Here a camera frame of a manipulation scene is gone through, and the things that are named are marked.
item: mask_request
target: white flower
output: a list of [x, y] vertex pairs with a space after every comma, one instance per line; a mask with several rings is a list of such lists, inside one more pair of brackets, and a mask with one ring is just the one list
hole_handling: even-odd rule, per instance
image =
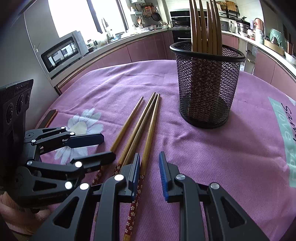
[[[103, 130], [103, 125], [94, 125], [100, 118], [101, 113], [98, 112], [94, 114], [94, 108], [92, 108], [91, 110], [84, 110], [81, 116], [79, 116], [79, 114], [76, 114], [68, 120], [68, 127], [66, 127], [66, 130], [75, 132], [76, 135], [101, 133]], [[64, 165], [66, 164], [69, 157], [70, 160], [72, 160], [73, 158], [87, 155], [88, 151], [86, 146], [73, 149], [65, 146], [57, 150], [54, 158], [55, 160], [57, 160], [62, 157], [61, 164]]]

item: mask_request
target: mesh pen holder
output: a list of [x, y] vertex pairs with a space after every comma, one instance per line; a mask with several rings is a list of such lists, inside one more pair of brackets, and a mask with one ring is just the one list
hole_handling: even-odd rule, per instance
[[201, 128], [223, 125], [245, 55], [226, 45], [222, 56], [192, 52], [190, 41], [174, 43], [170, 49], [177, 60], [181, 116]]

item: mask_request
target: frying pan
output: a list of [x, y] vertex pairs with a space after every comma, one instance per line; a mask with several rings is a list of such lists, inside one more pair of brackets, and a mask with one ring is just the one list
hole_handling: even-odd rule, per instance
[[152, 16], [151, 16], [151, 17], [152, 17], [153, 20], [156, 21], [156, 22], [159, 22], [159, 21], [161, 20], [161, 16], [160, 16], [159, 13], [157, 13], [157, 12], [152, 13]]

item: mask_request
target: white microwave oven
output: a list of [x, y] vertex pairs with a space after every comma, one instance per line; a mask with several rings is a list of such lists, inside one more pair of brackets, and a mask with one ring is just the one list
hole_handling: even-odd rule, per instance
[[88, 53], [80, 31], [74, 31], [58, 43], [48, 43], [38, 49], [37, 58], [48, 77], [52, 78], [63, 68]]

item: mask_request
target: wooden chopstick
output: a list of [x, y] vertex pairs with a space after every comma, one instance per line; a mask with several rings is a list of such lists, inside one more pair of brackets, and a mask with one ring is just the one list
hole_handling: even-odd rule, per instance
[[202, 1], [200, 2], [200, 19], [202, 26], [202, 53], [207, 53], [207, 31], [205, 26], [205, 13], [203, 11]]
[[135, 155], [135, 152], [136, 152], [136, 148], [137, 148], [137, 146], [139, 144], [140, 138], [141, 138], [141, 136], [143, 134], [143, 131], [145, 129], [146, 123], [148, 122], [150, 113], [151, 113], [152, 109], [155, 106], [157, 96], [158, 95], [154, 96], [154, 99], [153, 99], [151, 105], [149, 106], [149, 109], [148, 109], [147, 113], [145, 114], [145, 117], [144, 117], [144, 119], [143, 119], [143, 121], [142, 121], [142, 123], [140, 125], [140, 128], [137, 131], [137, 134], [136, 134], [136, 136], [135, 136], [135, 138], [134, 138], [134, 140], [133, 140], [133, 142], [131, 144], [130, 149], [128, 150], [128, 153], [127, 153], [127, 155], [126, 155], [126, 157], [124, 159], [124, 162], [123, 162], [122, 166], [130, 164], [131, 160], [133, 159], [133, 156]]
[[213, 54], [212, 15], [210, 11], [209, 2], [207, 2], [207, 52], [209, 54]]
[[200, 30], [200, 18], [198, 15], [198, 10], [196, 7], [196, 2], [195, 0], [193, 1], [193, 8], [194, 8], [194, 15], [195, 15], [195, 27], [196, 27], [196, 38], [197, 38], [197, 52], [202, 52], [202, 34]]
[[221, 31], [221, 24], [220, 24], [220, 16], [219, 16], [218, 7], [215, 0], [213, 0], [213, 4], [214, 4], [214, 11], [215, 11], [215, 18], [216, 18], [216, 26], [217, 26], [217, 54], [222, 55], [222, 31]]
[[142, 114], [141, 114], [141, 116], [140, 116], [140, 118], [139, 118], [139, 120], [138, 120], [138, 122], [137, 122], [137, 124], [136, 124], [136, 126], [135, 126], [135, 128], [134, 128], [134, 130], [133, 130], [133, 132], [132, 132], [132, 134], [130, 136], [130, 138], [128, 139], [128, 142], [127, 142], [127, 144], [126, 144], [126, 146], [125, 146], [125, 148], [124, 148], [124, 150], [123, 150], [123, 152], [122, 152], [119, 160], [118, 160], [118, 163], [117, 163], [117, 165], [115, 167], [115, 170], [113, 172], [113, 175], [116, 175], [116, 174], [118, 174], [120, 172], [120, 169], [121, 169], [122, 164], [123, 164], [123, 162], [124, 162], [124, 160], [126, 158], [126, 155], [127, 155], [128, 151], [129, 151], [129, 149], [131, 147], [131, 144], [133, 143], [133, 140], [134, 140], [134, 138], [135, 138], [135, 136], [137, 134], [138, 129], [140, 128], [140, 125], [141, 125], [141, 123], [142, 123], [142, 121], [143, 121], [143, 119], [145, 117], [145, 114], [147, 113], [147, 111], [148, 111], [148, 109], [149, 109], [149, 107], [151, 105], [151, 102], [154, 99], [155, 94], [156, 93], [153, 92], [152, 96], [150, 97], [149, 101], [147, 102], [147, 105], [145, 106], [145, 109], [142, 112]]
[[[118, 147], [118, 145], [119, 145], [119, 143], [120, 143], [120, 141], [121, 141], [123, 135], [125, 134], [125, 132], [126, 132], [126, 130], [128, 129], [128, 127], [129, 127], [129, 125], [130, 125], [132, 119], [134, 118], [134, 116], [135, 116], [135, 114], [136, 114], [136, 112], [137, 112], [137, 110], [138, 110], [138, 108], [139, 108], [139, 106], [140, 106], [140, 104], [141, 104], [143, 98], [144, 98], [144, 97], [142, 96], [142, 97], [139, 99], [138, 103], [137, 103], [136, 106], [134, 107], [134, 109], [133, 109], [133, 111], [131, 112], [130, 116], [128, 117], [128, 119], [127, 119], [126, 122], [124, 123], [124, 125], [123, 125], [121, 131], [119, 132], [119, 134], [118, 134], [118, 136], [116, 137], [116, 139], [115, 139], [113, 145], [111, 146], [110, 151], [112, 151], [112, 152], [115, 152], [115, 151], [116, 151], [116, 149], [117, 149], [117, 147]], [[103, 172], [106, 170], [106, 168], [107, 168], [107, 166], [102, 166], [101, 169], [98, 170], [98, 172], [97, 172], [97, 174], [96, 174], [96, 176], [95, 176], [95, 178], [94, 178], [94, 180], [93, 180], [92, 185], [97, 185], [97, 184], [99, 184], [99, 180], [100, 180], [100, 178], [101, 178]]]
[[217, 54], [217, 25], [216, 25], [216, 17], [214, 12], [214, 6], [212, 0], [210, 0], [211, 4], [211, 19], [212, 19], [212, 30], [213, 30], [213, 54]]
[[192, 6], [191, 0], [189, 0], [189, 7], [190, 7], [190, 21], [191, 21], [191, 50], [193, 52], [197, 51], [197, 36], [196, 35], [196, 21], [195, 21], [195, 16], [194, 16], [194, 10]]
[[123, 241], [130, 241], [130, 239], [131, 239], [132, 230], [133, 230], [133, 226], [134, 226], [134, 222], [135, 222], [135, 218], [136, 218], [136, 211], [137, 211], [137, 207], [139, 204], [140, 194], [141, 194], [141, 190], [143, 187], [143, 181], [144, 181], [144, 177], [146, 174], [147, 165], [148, 165], [148, 161], [149, 161], [149, 154], [150, 154], [150, 148], [151, 148], [151, 143], [152, 143], [152, 139], [153, 139], [156, 118], [157, 118], [159, 101], [160, 101], [160, 94], [157, 94], [157, 99], [156, 99], [156, 103], [154, 106], [152, 118], [150, 121], [148, 135], [147, 135], [146, 144], [145, 144], [142, 162], [141, 162], [141, 167], [140, 167], [140, 178], [139, 178], [139, 182], [138, 182], [138, 191], [137, 191], [135, 201], [133, 201], [131, 204]]

